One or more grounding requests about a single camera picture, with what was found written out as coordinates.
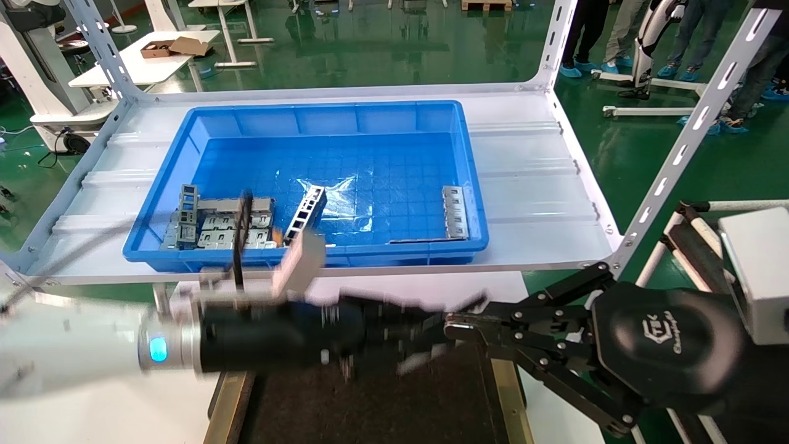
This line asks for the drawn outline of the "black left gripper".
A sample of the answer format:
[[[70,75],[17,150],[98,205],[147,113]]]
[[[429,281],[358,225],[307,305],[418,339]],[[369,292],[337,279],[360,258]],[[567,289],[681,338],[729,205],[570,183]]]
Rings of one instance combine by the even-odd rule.
[[[330,351],[343,371],[386,368],[413,371],[442,354],[448,342],[442,331],[453,314],[478,314],[488,303],[485,290],[451,306],[424,307],[341,296],[323,306],[322,326],[332,334]]]

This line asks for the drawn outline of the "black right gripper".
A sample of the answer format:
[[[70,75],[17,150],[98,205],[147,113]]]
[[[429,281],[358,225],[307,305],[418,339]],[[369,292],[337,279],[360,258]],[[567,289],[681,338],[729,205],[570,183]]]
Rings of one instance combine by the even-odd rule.
[[[748,345],[733,301],[695,289],[615,283],[608,264],[594,263],[524,300],[488,301],[482,309],[447,314],[443,332],[515,363],[618,437],[631,433],[639,409],[567,368],[561,354],[549,351],[556,345],[549,334],[578,332],[592,319],[601,365],[646,405],[696,415],[724,411]],[[585,307],[583,298],[598,290],[606,291]]]

